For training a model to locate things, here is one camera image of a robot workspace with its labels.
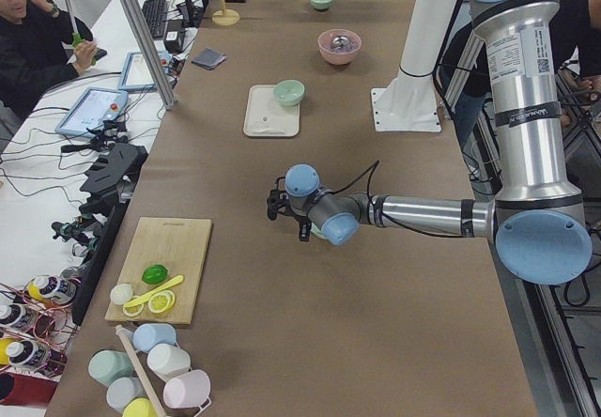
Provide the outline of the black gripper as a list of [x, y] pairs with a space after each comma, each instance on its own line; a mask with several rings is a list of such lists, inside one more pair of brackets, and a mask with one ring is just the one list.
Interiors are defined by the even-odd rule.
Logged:
[[288, 194], [280, 188], [280, 182], [284, 177], [275, 179], [274, 188], [270, 190], [267, 202], [267, 216], [271, 221], [275, 221], [279, 215], [292, 217], [299, 224], [299, 240], [308, 242], [311, 235], [312, 223], [306, 215], [295, 213], [290, 205]]

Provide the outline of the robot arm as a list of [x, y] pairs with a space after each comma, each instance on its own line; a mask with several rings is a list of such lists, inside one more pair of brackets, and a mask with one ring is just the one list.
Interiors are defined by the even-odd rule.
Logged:
[[[455, 0], [417, 0], [397, 77], [377, 91], [373, 109], [413, 130], [405, 117], [427, 86]], [[361, 224], [399, 226], [443, 238], [492, 241], [506, 269], [540, 285], [583, 273], [593, 246], [580, 189], [567, 178], [549, 23], [560, 0], [470, 0], [475, 35], [485, 43], [502, 186], [477, 202], [345, 194], [324, 186], [314, 167], [298, 164], [276, 181], [267, 200], [270, 219], [294, 218], [299, 237], [317, 228], [335, 245]]]

